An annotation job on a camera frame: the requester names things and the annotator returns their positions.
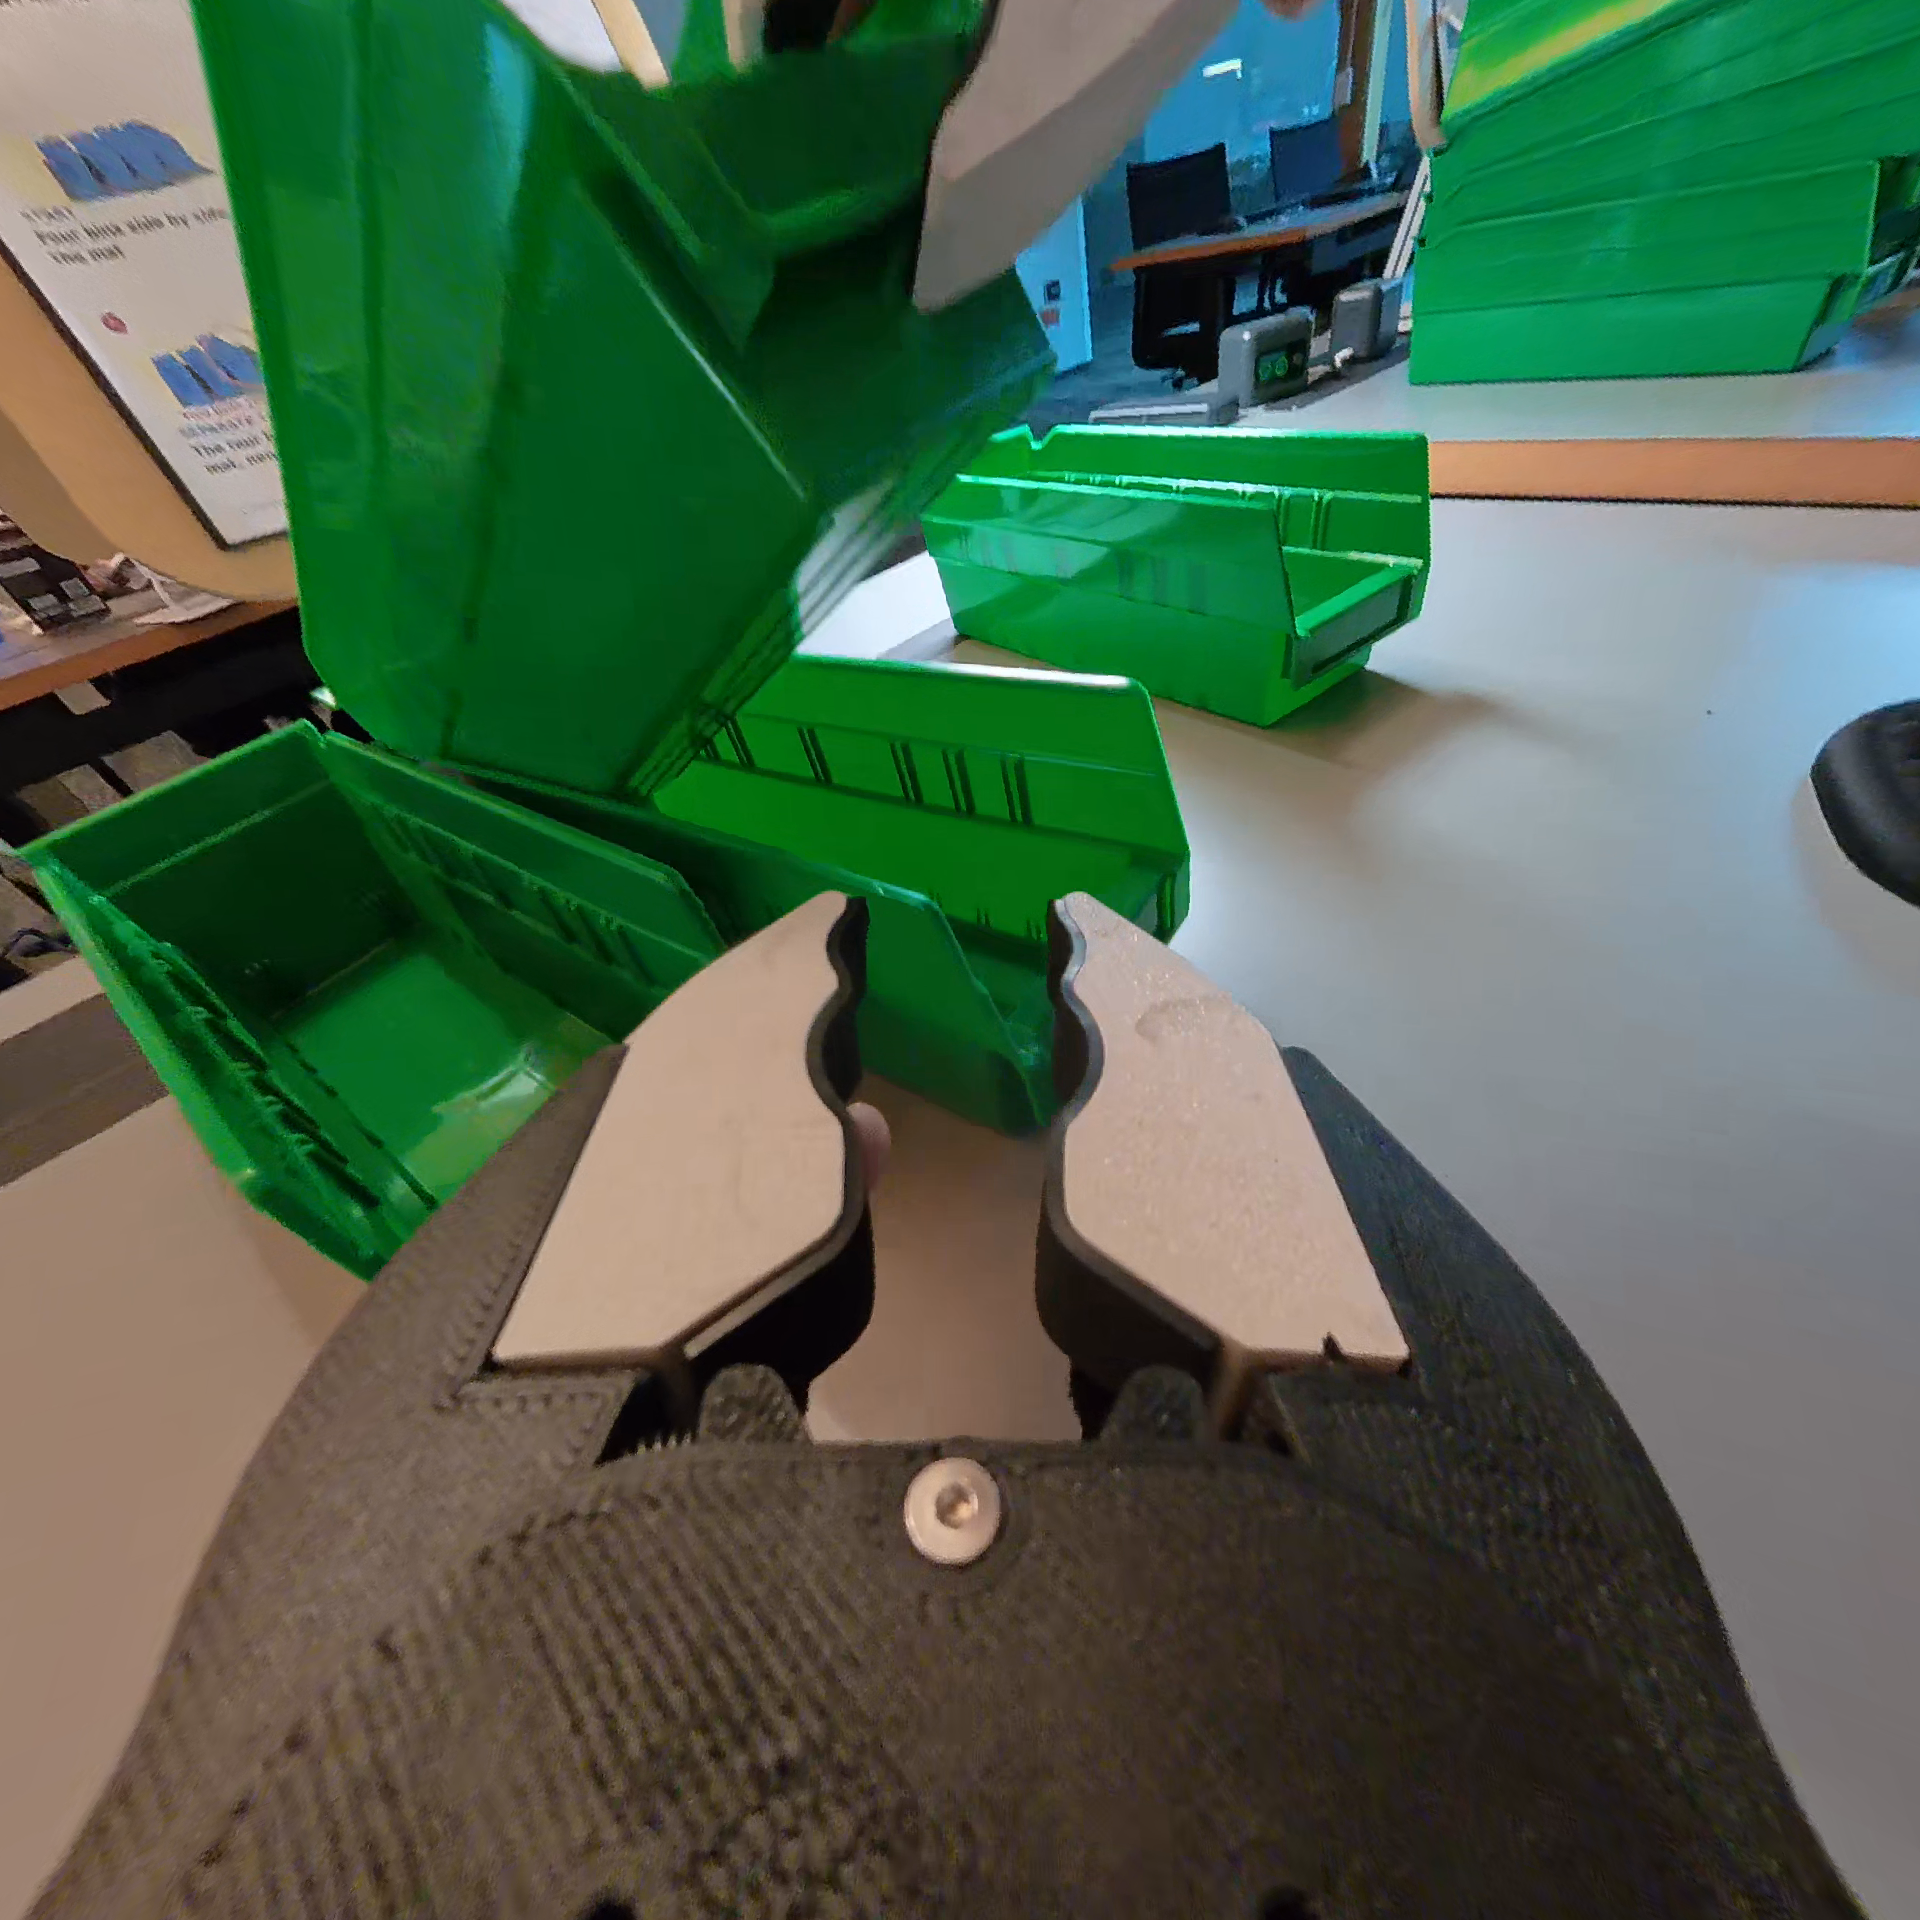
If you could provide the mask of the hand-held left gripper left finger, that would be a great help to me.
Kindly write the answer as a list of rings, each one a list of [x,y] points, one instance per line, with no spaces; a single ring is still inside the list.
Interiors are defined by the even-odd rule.
[[[632,1029],[496,1367],[830,1367],[876,1307],[853,1121],[868,902],[828,892]]]

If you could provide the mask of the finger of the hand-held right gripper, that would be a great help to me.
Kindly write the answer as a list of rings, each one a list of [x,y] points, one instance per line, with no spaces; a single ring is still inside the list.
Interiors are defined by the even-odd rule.
[[[916,310],[1004,275],[1129,151],[1235,5],[995,5],[927,153]]]

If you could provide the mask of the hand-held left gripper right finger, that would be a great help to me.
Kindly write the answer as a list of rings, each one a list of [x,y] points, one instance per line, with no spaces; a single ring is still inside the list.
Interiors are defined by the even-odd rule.
[[[1074,1371],[1413,1358],[1278,1039],[1095,896],[1047,910],[1040,1323]]]

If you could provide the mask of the green plastic bin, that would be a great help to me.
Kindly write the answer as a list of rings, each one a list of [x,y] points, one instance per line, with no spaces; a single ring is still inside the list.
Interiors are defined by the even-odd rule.
[[[960,635],[1269,729],[1421,612],[1432,454],[1409,432],[1020,425],[922,535]]]
[[[912,306],[984,5],[193,5],[306,652],[375,743],[647,796],[1037,400]]]
[[[1015,1140],[1060,1110],[1047,907],[1095,896],[1171,940],[1193,902],[1158,710],[1125,677],[793,657],[654,796],[464,777],[679,873],[728,948],[868,896],[866,1070]]]
[[[215,1168],[361,1282],[726,948],[672,870],[312,724],[25,866]]]

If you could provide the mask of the brown office desk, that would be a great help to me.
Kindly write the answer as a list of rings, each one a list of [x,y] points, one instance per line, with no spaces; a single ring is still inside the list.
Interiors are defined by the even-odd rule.
[[[1346,271],[1374,271],[1403,230],[1413,187],[1386,187],[1366,201],[1278,211],[1230,235],[1187,235],[1149,250],[1125,251],[1113,275],[1140,283],[1200,283],[1235,292],[1240,275],[1304,275],[1322,283]]]

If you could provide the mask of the dark desk divider strip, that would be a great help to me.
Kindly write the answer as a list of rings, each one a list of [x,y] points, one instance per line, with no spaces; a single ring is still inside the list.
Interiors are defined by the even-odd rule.
[[[4,1040],[4,1186],[165,1099],[111,999]]]

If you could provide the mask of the stack of green bins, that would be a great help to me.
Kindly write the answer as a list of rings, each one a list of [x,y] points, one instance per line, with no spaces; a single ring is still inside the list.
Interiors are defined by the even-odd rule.
[[[1915,275],[1915,5],[1471,5],[1418,386],[1779,377]]]

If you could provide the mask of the wood-edged grey table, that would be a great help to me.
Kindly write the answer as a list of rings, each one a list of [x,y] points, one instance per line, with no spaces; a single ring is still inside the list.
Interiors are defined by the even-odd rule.
[[[1799,371],[1413,386],[1407,356],[1331,381],[1308,429],[1418,432],[1448,500],[1915,509],[1915,306]]]

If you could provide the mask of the wooden table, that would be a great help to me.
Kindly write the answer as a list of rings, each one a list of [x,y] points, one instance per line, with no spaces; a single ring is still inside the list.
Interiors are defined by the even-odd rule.
[[[226,640],[283,612],[296,612],[296,602],[250,597],[190,622],[104,617],[52,635],[4,624],[4,710],[99,685],[118,668]]]

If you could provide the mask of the stack of printed papers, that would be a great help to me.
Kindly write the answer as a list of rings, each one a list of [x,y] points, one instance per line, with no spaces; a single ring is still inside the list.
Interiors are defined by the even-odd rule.
[[[58,635],[87,624],[173,628],[226,612],[232,597],[182,588],[128,558],[77,563],[4,516],[4,635]]]

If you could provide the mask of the instruction poster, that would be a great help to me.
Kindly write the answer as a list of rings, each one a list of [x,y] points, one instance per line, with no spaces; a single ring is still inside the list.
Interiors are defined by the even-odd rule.
[[[4,263],[215,550],[285,539],[190,5],[4,5]]]

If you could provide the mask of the instruction sheet on clipboard stand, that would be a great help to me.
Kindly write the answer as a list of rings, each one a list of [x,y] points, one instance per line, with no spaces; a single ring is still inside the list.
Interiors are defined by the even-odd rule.
[[[4,511],[67,559],[132,558],[236,602],[296,597],[291,539],[221,550],[8,261]]]

